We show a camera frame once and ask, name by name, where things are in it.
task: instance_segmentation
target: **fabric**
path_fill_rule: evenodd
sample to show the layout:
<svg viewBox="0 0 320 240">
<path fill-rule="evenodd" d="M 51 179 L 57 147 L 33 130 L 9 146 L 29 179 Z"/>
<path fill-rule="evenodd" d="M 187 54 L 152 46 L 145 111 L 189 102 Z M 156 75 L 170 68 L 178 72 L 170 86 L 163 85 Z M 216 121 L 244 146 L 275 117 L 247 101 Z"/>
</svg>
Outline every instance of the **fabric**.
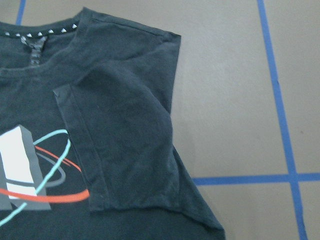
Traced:
<svg viewBox="0 0 320 240">
<path fill-rule="evenodd" d="M 0 23 L 1 240 L 224 240 L 173 145 L 181 36 Z"/>
</svg>

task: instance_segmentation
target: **beige surface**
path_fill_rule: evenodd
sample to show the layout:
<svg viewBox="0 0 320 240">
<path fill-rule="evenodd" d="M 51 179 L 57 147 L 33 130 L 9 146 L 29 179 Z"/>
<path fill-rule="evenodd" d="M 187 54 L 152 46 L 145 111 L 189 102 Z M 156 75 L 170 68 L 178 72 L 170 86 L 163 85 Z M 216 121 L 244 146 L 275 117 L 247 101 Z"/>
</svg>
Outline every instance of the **beige surface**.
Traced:
<svg viewBox="0 0 320 240">
<path fill-rule="evenodd" d="M 265 5 L 297 171 L 320 172 L 320 2 L 274 2 Z"/>
<path fill-rule="evenodd" d="M 320 172 L 320 2 L 264 1 L 299 172 Z M 27 0 L 23 25 L 83 6 L 182 35 L 173 142 L 192 177 L 286 174 L 256 0 Z M 18 1 L 0 1 L 14 23 Z M 320 236 L 320 182 L 300 183 L 309 240 Z M 200 186 L 227 240 L 298 240 L 288 183 Z"/>
</svg>

